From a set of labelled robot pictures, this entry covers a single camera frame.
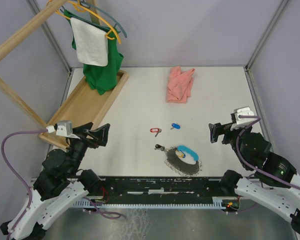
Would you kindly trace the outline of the keyring holder with blue handle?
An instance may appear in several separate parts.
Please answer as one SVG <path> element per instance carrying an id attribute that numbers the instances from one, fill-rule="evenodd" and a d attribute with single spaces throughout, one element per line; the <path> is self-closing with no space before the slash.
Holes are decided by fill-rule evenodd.
<path id="1" fill-rule="evenodd" d="M 186 157 L 179 158 L 176 151 L 182 151 Z M 189 152 L 186 147 L 172 146 L 166 148 L 164 163 L 174 172 L 182 177 L 195 177 L 201 171 L 202 162 L 196 153 Z"/>

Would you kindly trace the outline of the blue tagged key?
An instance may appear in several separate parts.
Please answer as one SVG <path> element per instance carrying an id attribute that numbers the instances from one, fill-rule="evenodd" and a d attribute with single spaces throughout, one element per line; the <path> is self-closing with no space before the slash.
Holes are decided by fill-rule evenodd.
<path id="1" fill-rule="evenodd" d="M 178 129 L 179 130 L 180 128 L 181 128 L 181 126 L 178 123 L 172 123 L 170 129 L 171 130 L 173 130 L 173 129 Z"/>

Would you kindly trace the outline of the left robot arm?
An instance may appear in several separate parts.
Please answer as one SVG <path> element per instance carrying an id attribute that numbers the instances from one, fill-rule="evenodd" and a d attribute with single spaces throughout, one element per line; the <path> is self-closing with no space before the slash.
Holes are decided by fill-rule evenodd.
<path id="1" fill-rule="evenodd" d="M 77 200 L 96 195 L 101 189 L 101 179 L 93 170 L 83 170 L 75 182 L 71 182 L 79 171 L 79 166 L 87 149 L 104 147 L 108 142 L 111 125 L 109 123 L 92 129 L 93 123 L 73 127 L 69 120 L 62 120 L 46 127 L 44 132 L 65 137 L 66 150 L 50 151 L 42 162 L 43 169 L 30 187 L 9 163 L 5 154 L 6 136 L 1 143 L 2 157 L 19 178 L 27 191 L 27 199 L 18 213 L 10 221 L 0 225 L 0 230 L 8 240 L 41 240 L 52 223 Z"/>

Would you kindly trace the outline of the black tagged key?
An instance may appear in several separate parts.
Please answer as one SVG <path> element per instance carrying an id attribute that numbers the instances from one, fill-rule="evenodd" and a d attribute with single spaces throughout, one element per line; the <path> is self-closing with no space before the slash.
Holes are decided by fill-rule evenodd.
<path id="1" fill-rule="evenodd" d="M 154 149 L 155 150 L 160 150 L 160 151 L 163 151 L 163 152 L 166 150 L 166 148 L 164 146 L 159 145 L 159 144 L 156 144 Z"/>

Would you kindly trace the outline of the red tagged key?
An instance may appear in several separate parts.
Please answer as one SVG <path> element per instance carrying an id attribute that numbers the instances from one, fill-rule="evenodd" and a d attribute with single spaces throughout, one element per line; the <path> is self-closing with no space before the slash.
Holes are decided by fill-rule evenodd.
<path id="1" fill-rule="evenodd" d="M 150 131 L 151 133 L 154 133 L 154 134 L 155 134 L 155 137 L 157 137 L 158 134 L 162 132 L 162 129 L 156 127 L 156 128 L 151 128 L 149 131 Z"/>

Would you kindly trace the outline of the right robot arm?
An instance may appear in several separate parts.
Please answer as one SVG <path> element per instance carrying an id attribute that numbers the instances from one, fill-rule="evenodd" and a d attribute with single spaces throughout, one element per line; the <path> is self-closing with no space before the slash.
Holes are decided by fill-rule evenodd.
<path id="1" fill-rule="evenodd" d="M 208 125 L 211 143 L 223 136 L 222 144 L 231 145 L 241 165 L 260 184 L 227 170 L 219 182 L 221 193 L 249 198 L 275 212 L 290 223 L 300 235 L 300 175 L 284 157 L 271 151 L 271 143 L 261 133 L 252 132 L 252 125 L 232 129 L 232 123 Z"/>

